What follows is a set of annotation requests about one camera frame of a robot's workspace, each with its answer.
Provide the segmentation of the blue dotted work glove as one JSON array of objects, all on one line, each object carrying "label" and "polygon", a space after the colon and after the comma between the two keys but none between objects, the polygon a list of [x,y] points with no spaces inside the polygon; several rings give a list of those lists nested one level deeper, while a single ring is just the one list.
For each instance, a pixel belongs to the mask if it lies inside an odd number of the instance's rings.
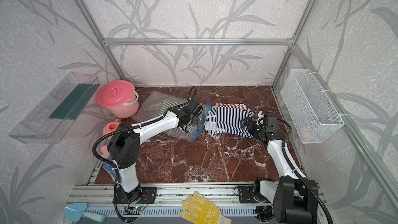
[{"label": "blue dotted work glove", "polygon": [[116,175],[116,172],[115,172],[113,166],[111,166],[108,163],[103,163],[102,167],[112,178],[113,182],[117,181],[117,175]]}]

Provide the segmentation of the yellow dotted work glove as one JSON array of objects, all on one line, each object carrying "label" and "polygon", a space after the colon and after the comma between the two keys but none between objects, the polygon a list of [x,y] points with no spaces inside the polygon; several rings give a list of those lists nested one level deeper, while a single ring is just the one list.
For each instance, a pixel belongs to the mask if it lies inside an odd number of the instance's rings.
[{"label": "yellow dotted work glove", "polygon": [[223,216],[221,210],[199,192],[188,195],[182,203],[180,216],[194,224],[231,224],[232,220]]}]

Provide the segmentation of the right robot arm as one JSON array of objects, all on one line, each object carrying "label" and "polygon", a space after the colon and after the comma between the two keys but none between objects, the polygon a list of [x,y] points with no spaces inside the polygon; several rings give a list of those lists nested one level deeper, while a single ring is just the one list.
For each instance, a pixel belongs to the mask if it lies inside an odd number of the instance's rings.
[{"label": "right robot arm", "polygon": [[291,125],[275,114],[260,113],[258,120],[246,117],[240,125],[254,139],[266,145],[279,181],[258,179],[254,183],[257,201],[268,201],[273,215],[281,224],[315,224],[321,209],[329,224],[333,217],[319,196],[318,185],[299,169],[293,159],[287,141],[292,134]]}]

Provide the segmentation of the pink bucket with lid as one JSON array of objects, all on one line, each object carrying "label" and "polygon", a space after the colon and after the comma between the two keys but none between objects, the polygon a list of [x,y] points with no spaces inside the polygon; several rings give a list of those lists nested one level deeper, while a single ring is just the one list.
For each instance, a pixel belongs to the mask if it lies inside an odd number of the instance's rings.
[{"label": "pink bucket with lid", "polygon": [[140,106],[138,99],[134,85],[125,80],[108,83],[96,93],[96,102],[121,119],[137,113]]}]

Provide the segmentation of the clear plastic vacuum bag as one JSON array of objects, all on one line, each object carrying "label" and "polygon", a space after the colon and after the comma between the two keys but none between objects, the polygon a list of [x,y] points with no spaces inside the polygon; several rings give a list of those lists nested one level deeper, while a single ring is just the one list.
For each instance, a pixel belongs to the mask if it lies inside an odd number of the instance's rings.
[{"label": "clear plastic vacuum bag", "polygon": [[[138,112],[132,116],[132,119],[135,123],[158,119],[159,116],[163,116],[163,113],[167,108],[187,101],[187,99],[183,99],[181,97],[175,97],[159,91],[152,91],[140,105]],[[184,132],[177,126],[175,128],[165,130],[162,133],[176,139],[194,142],[204,130],[205,106],[202,106],[202,113],[198,117],[194,118],[188,125],[187,132]],[[170,119],[175,116],[176,115],[174,113],[168,112],[161,123],[165,123],[166,119]]]}]

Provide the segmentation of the blue white striped garment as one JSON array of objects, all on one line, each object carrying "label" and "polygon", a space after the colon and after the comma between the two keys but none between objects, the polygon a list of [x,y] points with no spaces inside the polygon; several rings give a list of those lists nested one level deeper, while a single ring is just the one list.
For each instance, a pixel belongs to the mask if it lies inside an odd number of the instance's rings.
[{"label": "blue white striped garment", "polygon": [[252,110],[226,106],[209,106],[204,127],[209,135],[233,134],[253,138],[246,129],[240,126],[240,122],[246,117],[253,119]]}]

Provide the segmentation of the clear acrylic wall shelf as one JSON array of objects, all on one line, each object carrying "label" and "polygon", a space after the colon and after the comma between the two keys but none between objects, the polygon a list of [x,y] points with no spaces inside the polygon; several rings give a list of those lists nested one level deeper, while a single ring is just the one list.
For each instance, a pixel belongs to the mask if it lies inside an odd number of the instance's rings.
[{"label": "clear acrylic wall shelf", "polygon": [[24,144],[58,144],[76,120],[49,119],[50,115],[78,84],[100,84],[96,75],[70,72],[57,86],[9,133]]}]

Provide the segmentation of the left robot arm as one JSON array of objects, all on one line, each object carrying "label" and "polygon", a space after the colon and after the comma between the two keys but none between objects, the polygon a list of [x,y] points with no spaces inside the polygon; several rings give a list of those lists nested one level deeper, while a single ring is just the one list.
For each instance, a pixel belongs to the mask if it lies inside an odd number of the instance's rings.
[{"label": "left robot arm", "polygon": [[[92,153],[96,159],[111,166],[116,174],[116,185],[130,194],[140,185],[136,173],[140,145],[164,131],[175,128],[185,131],[187,126],[202,113],[204,113],[203,106],[194,100],[189,100],[170,107],[162,115],[145,122],[132,125],[122,123],[116,131],[99,138],[92,146]],[[108,137],[111,138],[107,146],[111,160],[103,158],[97,152],[97,146]]]}]

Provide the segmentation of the red white striped garment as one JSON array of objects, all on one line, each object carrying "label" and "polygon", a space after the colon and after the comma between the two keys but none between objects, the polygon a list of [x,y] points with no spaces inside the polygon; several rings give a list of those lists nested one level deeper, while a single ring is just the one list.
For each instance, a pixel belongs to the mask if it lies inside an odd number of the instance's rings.
[{"label": "red white striped garment", "polygon": [[235,107],[239,109],[250,110],[250,108],[245,104],[216,103],[216,106]]}]

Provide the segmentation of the pink item in basket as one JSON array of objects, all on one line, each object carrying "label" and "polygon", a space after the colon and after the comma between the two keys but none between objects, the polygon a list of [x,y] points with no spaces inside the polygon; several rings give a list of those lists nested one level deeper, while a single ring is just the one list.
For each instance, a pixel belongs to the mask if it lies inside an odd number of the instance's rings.
[{"label": "pink item in basket", "polygon": [[312,140],[312,130],[310,127],[303,127],[300,130],[300,135],[304,143],[308,143]]}]

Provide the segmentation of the green white striped garment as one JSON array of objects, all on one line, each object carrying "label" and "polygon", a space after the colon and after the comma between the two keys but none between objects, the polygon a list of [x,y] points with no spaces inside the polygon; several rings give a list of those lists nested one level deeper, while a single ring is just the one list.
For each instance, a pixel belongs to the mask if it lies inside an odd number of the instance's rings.
[{"label": "green white striped garment", "polygon": [[[172,113],[174,113],[175,115],[176,115],[176,117],[177,117],[177,108],[179,107],[179,106],[183,106],[184,105],[184,103],[182,103],[182,104],[179,104],[179,105],[176,105],[176,106],[171,106],[171,107],[169,107],[169,108],[167,108],[165,111],[164,111],[164,113],[163,113],[163,116],[166,116],[166,114],[168,113],[168,112],[172,112]],[[187,128],[188,128],[188,126],[186,126],[185,128],[181,128],[184,132],[187,132]]]}]

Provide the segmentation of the pink watering can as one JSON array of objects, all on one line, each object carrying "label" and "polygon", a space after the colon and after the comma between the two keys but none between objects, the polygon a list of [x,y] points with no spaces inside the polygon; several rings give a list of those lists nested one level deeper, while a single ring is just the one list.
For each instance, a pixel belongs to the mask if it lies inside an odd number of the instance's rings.
[{"label": "pink watering can", "polygon": [[[122,123],[122,121],[120,119],[116,119],[113,122],[108,123],[104,128],[103,128],[103,135],[107,135],[111,132],[116,131],[117,127]],[[101,155],[107,154],[109,153],[106,145],[101,147]]]}]

